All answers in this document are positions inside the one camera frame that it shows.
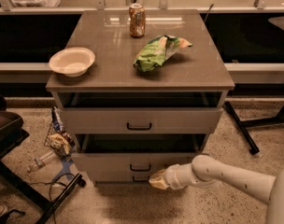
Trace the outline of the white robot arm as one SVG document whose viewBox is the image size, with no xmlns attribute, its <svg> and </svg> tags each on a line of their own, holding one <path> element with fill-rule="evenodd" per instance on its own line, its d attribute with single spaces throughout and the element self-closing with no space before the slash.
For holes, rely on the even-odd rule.
<svg viewBox="0 0 284 224">
<path fill-rule="evenodd" d="M 213 188 L 226 183 L 267 205 L 265 224 L 284 224 L 284 169 L 277 176 L 234 167 L 207 155 L 187 164 L 175 164 L 149 178 L 157 189 Z"/>
</svg>

